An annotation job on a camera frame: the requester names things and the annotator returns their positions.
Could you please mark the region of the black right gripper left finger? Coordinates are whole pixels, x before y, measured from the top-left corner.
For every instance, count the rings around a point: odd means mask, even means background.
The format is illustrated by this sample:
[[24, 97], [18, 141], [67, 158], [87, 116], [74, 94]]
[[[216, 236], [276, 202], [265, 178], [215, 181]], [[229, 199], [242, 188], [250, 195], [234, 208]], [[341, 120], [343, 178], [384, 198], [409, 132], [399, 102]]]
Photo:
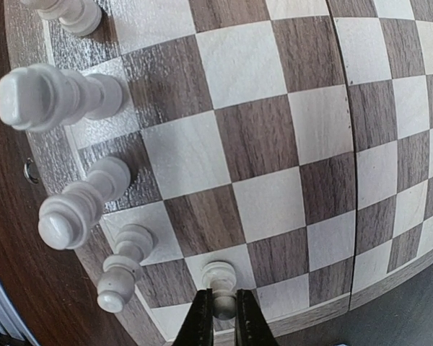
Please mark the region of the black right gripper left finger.
[[174, 346], [213, 346], [213, 307], [212, 289], [198, 290]]

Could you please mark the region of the white chess king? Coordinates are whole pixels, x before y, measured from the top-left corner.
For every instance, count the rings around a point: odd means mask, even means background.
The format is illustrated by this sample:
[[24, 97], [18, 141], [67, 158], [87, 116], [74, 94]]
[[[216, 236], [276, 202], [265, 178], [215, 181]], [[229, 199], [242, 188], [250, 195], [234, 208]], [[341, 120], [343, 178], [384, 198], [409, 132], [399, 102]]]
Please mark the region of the white chess king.
[[0, 119], [19, 131], [45, 132], [81, 119], [103, 120], [123, 104], [112, 76], [82, 75], [47, 63], [15, 68], [0, 79]]

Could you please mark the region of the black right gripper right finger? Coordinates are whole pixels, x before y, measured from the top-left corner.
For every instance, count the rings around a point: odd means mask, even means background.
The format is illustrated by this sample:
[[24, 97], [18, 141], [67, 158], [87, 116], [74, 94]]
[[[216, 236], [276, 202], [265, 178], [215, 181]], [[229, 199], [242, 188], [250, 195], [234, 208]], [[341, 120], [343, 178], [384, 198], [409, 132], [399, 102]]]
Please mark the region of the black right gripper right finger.
[[237, 291], [235, 344], [274, 345], [274, 336], [251, 290]]

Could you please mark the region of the white chess bishop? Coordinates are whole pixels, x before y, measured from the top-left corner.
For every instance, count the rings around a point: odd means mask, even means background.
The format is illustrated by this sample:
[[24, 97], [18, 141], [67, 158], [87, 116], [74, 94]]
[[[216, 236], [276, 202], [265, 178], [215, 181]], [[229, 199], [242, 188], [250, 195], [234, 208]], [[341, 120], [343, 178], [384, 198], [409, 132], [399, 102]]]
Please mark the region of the white chess bishop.
[[97, 303], [102, 310], [122, 312], [141, 277], [141, 262], [154, 246], [152, 233], [138, 224], [127, 224], [117, 233], [114, 253], [104, 260], [97, 283]]
[[21, 0], [46, 21], [57, 20], [65, 31], [84, 37], [94, 32], [102, 19], [102, 11], [93, 0]]

